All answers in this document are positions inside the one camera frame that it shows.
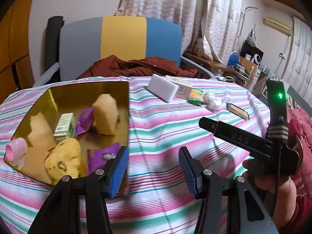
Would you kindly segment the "yellow sponge block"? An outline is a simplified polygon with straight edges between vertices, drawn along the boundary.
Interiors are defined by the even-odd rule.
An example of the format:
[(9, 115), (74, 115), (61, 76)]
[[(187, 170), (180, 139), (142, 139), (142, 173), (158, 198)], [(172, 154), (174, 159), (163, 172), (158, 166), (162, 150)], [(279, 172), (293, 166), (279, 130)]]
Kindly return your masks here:
[(95, 125), (100, 134), (116, 134), (118, 121), (117, 101), (110, 94), (101, 94), (92, 104)]
[(41, 112), (31, 116), (30, 126), (31, 132), (28, 134), (27, 138), (33, 147), (49, 151), (57, 145), (52, 130)]

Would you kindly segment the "small green white box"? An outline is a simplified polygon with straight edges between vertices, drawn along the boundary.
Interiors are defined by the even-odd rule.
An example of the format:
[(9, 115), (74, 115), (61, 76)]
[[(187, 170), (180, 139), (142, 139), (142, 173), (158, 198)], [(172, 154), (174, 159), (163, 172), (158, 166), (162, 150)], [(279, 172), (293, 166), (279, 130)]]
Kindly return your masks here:
[(76, 122), (73, 113), (63, 113), (56, 125), (53, 137), (57, 143), (74, 137)]

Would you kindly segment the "black rolled mat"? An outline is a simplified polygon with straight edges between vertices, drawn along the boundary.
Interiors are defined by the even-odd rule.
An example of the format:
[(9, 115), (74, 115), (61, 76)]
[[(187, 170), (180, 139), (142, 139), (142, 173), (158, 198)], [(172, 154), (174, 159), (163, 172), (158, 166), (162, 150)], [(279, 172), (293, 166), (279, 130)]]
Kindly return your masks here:
[(61, 28), (64, 25), (63, 16), (53, 16), (48, 19), (45, 45), (44, 45), (44, 68), (47, 71), (56, 62), (59, 62), (59, 41)]

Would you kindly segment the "patterned beige curtain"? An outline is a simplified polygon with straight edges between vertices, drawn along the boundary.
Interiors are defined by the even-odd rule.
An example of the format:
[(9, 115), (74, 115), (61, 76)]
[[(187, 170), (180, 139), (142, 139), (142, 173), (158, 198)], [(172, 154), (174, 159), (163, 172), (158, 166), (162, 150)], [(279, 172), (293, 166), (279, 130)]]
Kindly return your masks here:
[(175, 23), (182, 30), (182, 52), (226, 64), (235, 45), (241, 6), (242, 0), (121, 0), (116, 14)]

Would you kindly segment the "purple snack packet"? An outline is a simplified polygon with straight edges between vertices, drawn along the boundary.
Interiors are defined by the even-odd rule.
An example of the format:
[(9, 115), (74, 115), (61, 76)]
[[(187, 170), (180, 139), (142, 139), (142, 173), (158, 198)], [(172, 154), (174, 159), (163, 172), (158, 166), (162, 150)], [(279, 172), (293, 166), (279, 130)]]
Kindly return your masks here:
[(103, 168), (108, 160), (114, 159), (120, 149), (119, 142), (102, 149), (88, 149), (87, 150), (87, 174)]
[(80, 114), (76, 127), (74, 130), (74, 135), (78, 136), (80, 134), (86, 133), (91, 128), (94, 122), (94, 109), (93, 107), (87, 108)]

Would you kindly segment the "cream cardboard box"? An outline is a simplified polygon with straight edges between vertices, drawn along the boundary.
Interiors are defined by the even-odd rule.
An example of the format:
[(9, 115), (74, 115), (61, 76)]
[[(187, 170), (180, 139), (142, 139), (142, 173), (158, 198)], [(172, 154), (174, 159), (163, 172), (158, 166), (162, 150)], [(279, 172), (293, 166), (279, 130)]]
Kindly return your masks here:
[(169, 75), (166, 75), (165, 78), (174, 83), (175, 85), (178, 86), (178, 90), (175, 94), (176, 97), (188, 100), (191, 90), (192, 90), (192, 83), (189, 81), (186, 81), (184, 79), (178, 78), (178, 77), (172, 77)]

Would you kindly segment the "white rectangular sponge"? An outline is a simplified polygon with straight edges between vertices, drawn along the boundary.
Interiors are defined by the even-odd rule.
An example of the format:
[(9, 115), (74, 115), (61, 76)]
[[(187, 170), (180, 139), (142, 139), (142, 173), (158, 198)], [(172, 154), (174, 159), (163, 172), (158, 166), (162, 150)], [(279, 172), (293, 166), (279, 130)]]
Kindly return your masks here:
[(151, 80), (147, 86), (148, 91), (167, 103), (173, 99), (178, 89), (178, 85), (157, 74), (152, 75)]

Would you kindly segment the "dark red jacket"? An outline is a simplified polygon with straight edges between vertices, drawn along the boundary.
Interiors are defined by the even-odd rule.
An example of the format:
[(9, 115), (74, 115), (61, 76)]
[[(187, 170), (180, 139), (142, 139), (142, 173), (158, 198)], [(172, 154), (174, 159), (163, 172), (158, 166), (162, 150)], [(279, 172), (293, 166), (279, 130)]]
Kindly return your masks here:
[(160, 76), (174, 76), (194, 78), (198, 70), (183, 70), (171, 60), (160, 57), (149, 57), (140, 60), (124, 61), (117, 56), (109, 56), (95, 62), (83, 72), (78, 79), (89, 77), (144, 77), (157, 74)]

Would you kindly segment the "grey yellow blue chair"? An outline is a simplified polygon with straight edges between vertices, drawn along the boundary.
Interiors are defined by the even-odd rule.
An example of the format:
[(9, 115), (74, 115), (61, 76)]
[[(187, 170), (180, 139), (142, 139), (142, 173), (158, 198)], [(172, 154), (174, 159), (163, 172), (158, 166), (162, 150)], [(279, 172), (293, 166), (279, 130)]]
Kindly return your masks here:
[(95, 62), (117, 56), (124, 61), (160, 57), (185, 63), (204, 75), (212, 72), (181, 55), (182, 32), (175, 23), (138, 16), (104, 16), (65, 24), (61, 28), (59, 62), (39, 77), (35, 86), (51, 79), (76, 79)]

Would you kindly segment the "cracker biscuit packet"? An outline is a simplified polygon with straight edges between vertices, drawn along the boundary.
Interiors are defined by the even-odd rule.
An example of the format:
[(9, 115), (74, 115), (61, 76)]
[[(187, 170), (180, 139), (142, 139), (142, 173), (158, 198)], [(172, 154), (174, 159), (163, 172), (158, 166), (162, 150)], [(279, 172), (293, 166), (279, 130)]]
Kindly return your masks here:
[(192, 89), (187, 102), (198, 106), (203, 105), (205, 103), (203, 92), (198, 89)]

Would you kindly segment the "yellow patterned snack bag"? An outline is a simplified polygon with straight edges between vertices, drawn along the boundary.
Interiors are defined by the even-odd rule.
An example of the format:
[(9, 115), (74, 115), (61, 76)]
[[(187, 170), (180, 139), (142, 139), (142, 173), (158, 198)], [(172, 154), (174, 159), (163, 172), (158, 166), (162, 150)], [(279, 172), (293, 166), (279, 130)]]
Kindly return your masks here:
[(81, 148), (75, 138), (60, 142), (44, 161), (45, 170), (51, 179), (52, 185), (65, 175), (73, 179), (80, 176)]

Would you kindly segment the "blue round object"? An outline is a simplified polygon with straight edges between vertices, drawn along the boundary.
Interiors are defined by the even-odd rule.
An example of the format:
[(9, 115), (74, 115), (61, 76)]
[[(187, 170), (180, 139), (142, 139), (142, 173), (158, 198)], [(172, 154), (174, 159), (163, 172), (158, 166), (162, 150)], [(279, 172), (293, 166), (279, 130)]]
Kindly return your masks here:
[(233, 65), (236, 65), (239, 61), (240, 61), (239, 53), (237, 51), (233, 51), (230, 54), (230, 57), (229, 57), (227, 65), (228, 66), (233, 66)]

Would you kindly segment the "wooden wardrobe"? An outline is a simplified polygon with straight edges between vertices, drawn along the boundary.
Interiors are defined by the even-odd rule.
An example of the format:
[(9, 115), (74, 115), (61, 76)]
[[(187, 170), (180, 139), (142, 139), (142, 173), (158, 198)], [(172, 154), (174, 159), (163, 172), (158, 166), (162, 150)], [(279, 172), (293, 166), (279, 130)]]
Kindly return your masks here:
[(34, 84), (28, 43), (33, 0), (15, 0), (1, 19), (1, 102)]

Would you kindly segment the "white plastic bag ball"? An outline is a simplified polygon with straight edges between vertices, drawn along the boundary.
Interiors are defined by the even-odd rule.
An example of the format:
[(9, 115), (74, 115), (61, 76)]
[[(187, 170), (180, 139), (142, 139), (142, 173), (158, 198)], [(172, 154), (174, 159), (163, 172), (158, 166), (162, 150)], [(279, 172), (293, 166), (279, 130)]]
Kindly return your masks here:
[(215, 96), (212, 92), (206, 92), (204, 94), (204, 103), (206, 105), (206, 109), (211, 112), (217, 112), (220, 110), (222, 106), (222, 99)]

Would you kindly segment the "gold metal tin box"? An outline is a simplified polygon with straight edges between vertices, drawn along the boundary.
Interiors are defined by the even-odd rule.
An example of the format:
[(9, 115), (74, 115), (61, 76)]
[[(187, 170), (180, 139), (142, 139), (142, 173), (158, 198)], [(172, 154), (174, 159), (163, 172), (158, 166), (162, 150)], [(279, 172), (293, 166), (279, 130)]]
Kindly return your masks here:
[(4, 161), (54, 186), (88, 175), (128, 145), (129, 83), (85, 82), (47, 89), (19, 124)]

